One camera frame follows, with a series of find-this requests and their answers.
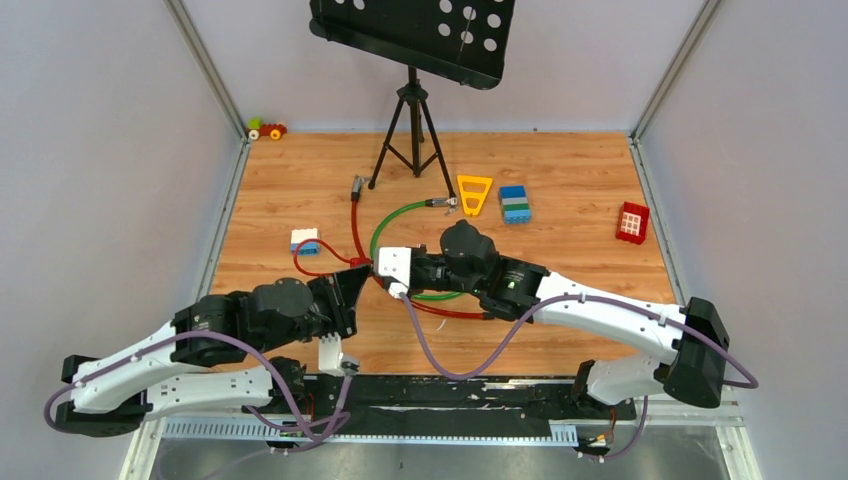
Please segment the red padlock with thin cable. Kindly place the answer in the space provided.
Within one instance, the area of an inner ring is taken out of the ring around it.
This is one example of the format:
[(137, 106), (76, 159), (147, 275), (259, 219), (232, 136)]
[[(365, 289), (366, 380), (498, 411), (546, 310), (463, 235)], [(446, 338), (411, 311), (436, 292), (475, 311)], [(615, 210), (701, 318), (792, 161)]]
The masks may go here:
[(330, 246), (327, 242), (320, 238), (306, 238), (301, 242), (297, 243), (292, 251), (292, 261), (295, 269), (304, 275), (310, 277), (320, 277), (320, 276), (328, 276), (328, 273), (320, 273), (309, 271), (301, 266), (300, 257), (305, 253), (306, 247), (317, 247), (317, 252), (321, 253), (324, 250), (329, 252), (333, 257), (335, 257), (338, 261), (347, 264), (350, 268), (356, 268), (361, 266), (370, 266), (373, 264), (373, 261), (364, 256), (358, 257), (345, 257), (339, 254), (332, 246)]

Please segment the green cable lock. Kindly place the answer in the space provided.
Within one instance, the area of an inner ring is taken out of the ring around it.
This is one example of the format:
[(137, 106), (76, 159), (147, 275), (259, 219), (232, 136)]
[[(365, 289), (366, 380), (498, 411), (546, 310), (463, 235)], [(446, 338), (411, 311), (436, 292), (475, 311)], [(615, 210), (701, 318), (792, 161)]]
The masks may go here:
[[(420, 208), (440, 208), (446, 207), (448, 209), (447, 214), (451, 214), (457, 210), (458, 200), (456, 197), (450, 198), (430, 198), (417, 202), (412, 202), (407, 205), (401, 206), (395, 211), (389, 213), (376, 227), (375, 232), (373, 233), (370, 244), (369, 244), (369, 252), (374, 254), (377, 249), (378, 240), (382, 235), (385, 228), (397, 217), (400, 215), (407, 213), (412, 210), (420, 209)], [(441, 294), (426, 294), (419, 293), (413, 297), (414, 300), (420, 301), (432, 301), (432, 302), (441, 302), (452, 300), (460, 296), (460, 293), (441, 293)]]

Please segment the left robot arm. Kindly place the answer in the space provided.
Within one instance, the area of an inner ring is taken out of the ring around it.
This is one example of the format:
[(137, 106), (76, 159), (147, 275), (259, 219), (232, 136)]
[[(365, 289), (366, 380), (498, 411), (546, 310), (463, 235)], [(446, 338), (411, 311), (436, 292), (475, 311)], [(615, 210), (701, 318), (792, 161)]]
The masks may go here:
[(65, 385), (46, 402), (44, 420), (56, 431), (98, 438), (186, 410), (277, 408), (307, 429), (299, 410), (308, 397), (304, 366), (265, 355), (317, 341), (320, 372), (356, 373), (358, 363), (342, 353), (341, 342), (357, 332), (356, 305), (370, 273), (358, 266), (207, 295), (117, 353), (70, 355), (62, 366)]

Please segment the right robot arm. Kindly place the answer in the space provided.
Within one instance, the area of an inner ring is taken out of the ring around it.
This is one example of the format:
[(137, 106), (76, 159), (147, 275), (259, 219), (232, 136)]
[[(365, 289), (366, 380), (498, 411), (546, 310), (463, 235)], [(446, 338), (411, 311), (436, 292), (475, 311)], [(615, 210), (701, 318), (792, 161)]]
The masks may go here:
[(721, 402), (729, 334), (709, 300), (692, 297), (680, 306), (592, 288), (500, 254), (491, 238), (466, 221), (443, 232), (439, 252), (419, 246), (399, 256), (404, 272), (398, 293), (465, 293), (496, 319), (576, 328), (636, 349), (635, 356), (581, 364), (570, 393), (584, 417), (658, 393), (699, 408)]

